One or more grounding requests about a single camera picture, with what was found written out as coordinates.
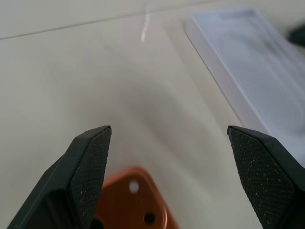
hole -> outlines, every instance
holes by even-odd
[[[144,222],[146,225],[152,225],[156,221],[156,216],[149,212],[144,215]]]
[[[104,225],[97,219],[93,219],[91,222],[90,229],[104,229]]]
[[[135,180],[129,183],[129,190],[131,193],[136,194],[139,191],[139,184]]]

beige table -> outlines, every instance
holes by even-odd
[[[73,137],[101,125],[113,129],[106,175],[146,168],[181,228],[261,228],[226,135],[228,125],[241,124],[183,32],[191,12],[241,1],[146,1],[149,14],[136,14],[143,2],[132,1],[99,23],[19,36],[99,16],[94,5],[81,11],[81,1],[67,3],[68,20],[34,3],[22,19],[7,14],[0,23],[3,228]],[[304,16],[303,0],[249,3],[280,32]]]

orange plastic part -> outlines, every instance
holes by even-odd
[[[138,167],[105,179],[94,218],[104,229],[178,229],[153,179]]]

orange object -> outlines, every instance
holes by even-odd
[[[91,228],[178,229],[153,179],[138,167],[104,181]]]

table surface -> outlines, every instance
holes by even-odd
[[[245,4],[283,34],[304,16],[303,0],[1,2],[0,225],[75,136],[111,125],[106,176],[148,170],[180,228],[261,228],[226,135],[241,123],[183,31]]]

